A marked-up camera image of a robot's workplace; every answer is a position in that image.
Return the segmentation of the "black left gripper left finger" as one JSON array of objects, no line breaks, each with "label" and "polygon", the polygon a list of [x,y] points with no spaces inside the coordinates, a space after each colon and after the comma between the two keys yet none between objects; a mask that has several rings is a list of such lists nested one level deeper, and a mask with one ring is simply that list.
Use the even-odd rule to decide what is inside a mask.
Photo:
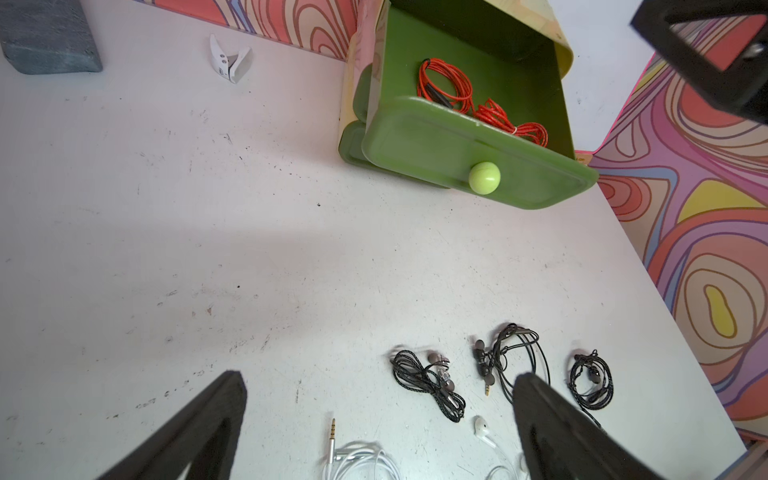
[{"label": "black left gripper left finger", "polygon": [[228,479],[247,403],[238,371],[225,371],[103,479]]}]

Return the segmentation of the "red earphones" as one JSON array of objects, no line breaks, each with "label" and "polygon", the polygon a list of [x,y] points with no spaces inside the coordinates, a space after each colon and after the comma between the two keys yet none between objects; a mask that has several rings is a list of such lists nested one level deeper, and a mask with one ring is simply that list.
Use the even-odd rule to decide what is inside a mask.
[{"label": "red earphones", "polygon": [[420,64],[417,96],[461,114],[474,112],[469,78],[458,67],[438,58],[427,58]]},{"label": "red earphones", "polygon": [[473,114],[476,119],[510,135],[526,139],[541,147],[547,147],[549,144],[549,133],[543,125],[536,122],[514,124],[506,111],[492,99],[477,106]]}]

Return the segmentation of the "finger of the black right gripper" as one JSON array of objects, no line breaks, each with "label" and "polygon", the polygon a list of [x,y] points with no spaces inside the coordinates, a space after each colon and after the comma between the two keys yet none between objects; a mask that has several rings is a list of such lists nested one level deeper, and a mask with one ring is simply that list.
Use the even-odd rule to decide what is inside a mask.
[{"label": "finger of the black right gripper", "polygon": [[747,42],[737,58],[720,69],[696,52],[672,26],[735,16],[767,15],[765,0],[643,1],[632,28],[688,81],[711,106],[767,123],[767,28]]}]

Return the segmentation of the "green top drawer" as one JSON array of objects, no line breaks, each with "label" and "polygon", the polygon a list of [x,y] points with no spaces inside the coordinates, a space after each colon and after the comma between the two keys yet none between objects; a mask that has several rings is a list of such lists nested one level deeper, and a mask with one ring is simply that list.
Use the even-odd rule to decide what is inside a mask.
[{"label": "green top drawer", "polygon": [[[523,209],[555,205],[596,183],[596,171],[575,158],[563,78],[552,52],[499,58],[392,7],[377,22],[375,40],[362,141],[374,165],[469,192],[471,170],[490,163],[500,172],[490,199]],[[514,124],[543,125],[548,146],[418,97],[418,68],[427,58],[458,67],[472,84],[474,100],[494,100]]]}]

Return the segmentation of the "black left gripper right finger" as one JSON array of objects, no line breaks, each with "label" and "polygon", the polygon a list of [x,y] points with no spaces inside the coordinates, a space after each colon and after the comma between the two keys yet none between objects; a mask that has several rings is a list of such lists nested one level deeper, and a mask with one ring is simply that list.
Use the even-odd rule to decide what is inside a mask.
[{"label": "black left gripper right finger", "polygon": [[533,373],[513,385],[513,410],[532,479],[657,479]]}]

